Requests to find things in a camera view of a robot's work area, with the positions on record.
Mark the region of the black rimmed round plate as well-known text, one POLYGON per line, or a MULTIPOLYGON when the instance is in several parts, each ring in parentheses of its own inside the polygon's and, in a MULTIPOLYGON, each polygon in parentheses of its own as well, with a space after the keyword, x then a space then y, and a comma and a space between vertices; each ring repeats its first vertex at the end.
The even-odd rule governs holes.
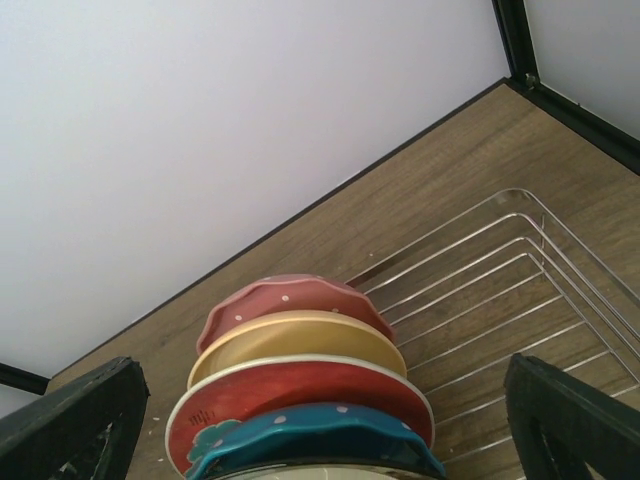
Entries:
POLYGON ((445 479, 445 476, 432 467, 413 467, 387 460, 304 459, 206 473, 202 479, 445 479))

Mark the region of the yellow round plate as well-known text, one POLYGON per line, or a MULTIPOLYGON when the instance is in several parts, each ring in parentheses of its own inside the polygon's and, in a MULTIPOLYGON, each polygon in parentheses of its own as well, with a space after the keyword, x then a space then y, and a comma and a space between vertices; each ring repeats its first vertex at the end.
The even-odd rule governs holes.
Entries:
POLYGON ((407 375, 398 348, 370 325, 339 313, 294 310, 261 316, 223 334, 199 355, 187 386, 240 363, 305 354, 352 357, 407 375))

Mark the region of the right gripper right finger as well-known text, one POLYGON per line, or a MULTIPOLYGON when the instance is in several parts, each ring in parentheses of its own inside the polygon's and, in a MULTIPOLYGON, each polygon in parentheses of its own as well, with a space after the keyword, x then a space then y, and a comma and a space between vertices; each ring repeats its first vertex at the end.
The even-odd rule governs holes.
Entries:
POLYGON ((639 411, 537 357, 515 354, 504 381, 528 479, 639 477, 639 411))

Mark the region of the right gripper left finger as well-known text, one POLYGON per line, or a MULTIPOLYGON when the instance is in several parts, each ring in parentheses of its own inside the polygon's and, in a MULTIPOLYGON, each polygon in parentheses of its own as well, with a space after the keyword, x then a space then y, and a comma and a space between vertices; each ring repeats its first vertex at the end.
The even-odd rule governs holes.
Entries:
POLYGON ((1 419, 3 479, 124 479, 149 390, 117 357, 1 419))

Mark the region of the black frame rail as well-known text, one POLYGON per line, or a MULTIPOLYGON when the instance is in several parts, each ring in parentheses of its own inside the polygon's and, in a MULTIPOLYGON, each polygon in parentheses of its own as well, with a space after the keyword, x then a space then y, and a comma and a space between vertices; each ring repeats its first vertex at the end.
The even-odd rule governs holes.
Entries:
POLYGON ((639 141, 635 1, 5 1, 1 381, 33 394, 504 78, 639 141))

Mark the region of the red plate teal flower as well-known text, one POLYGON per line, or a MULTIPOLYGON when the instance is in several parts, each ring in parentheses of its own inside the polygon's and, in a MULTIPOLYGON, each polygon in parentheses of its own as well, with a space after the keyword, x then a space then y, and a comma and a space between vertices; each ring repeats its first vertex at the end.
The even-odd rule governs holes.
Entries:
POLYGON ((435 443, 432 406, 404 376, 352 357, 299 354, 243 362, 188 387, 167 421, 167 457, 174 471, 183 476, 193 464, 188 454, 201 430, 318 402, 381 410, 411 427, 427 446, 435 443))

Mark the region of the pink polka dot plate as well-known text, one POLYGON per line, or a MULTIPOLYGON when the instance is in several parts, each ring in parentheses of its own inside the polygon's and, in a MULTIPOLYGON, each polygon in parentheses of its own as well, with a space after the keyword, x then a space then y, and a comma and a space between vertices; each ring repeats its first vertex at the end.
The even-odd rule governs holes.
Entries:
POLYGON ((232 329, 261 316, 294 310, 339 313, 355 318, 393 341, 389 323, 371 300, 351 286, 313 274, 282 274, 254 281, 217 304, 196 341, 202 354, 232 329))

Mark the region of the blue polka dot plate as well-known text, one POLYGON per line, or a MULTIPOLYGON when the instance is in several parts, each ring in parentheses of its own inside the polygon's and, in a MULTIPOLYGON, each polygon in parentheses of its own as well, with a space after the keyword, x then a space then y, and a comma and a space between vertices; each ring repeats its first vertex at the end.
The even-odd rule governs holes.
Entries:
POLYGON ((201 430, 184 476, 204 479, 258 463, 312 457, 398 461, 445 474, 426 441, 399 418, 361 405, 314 403, 201 430))

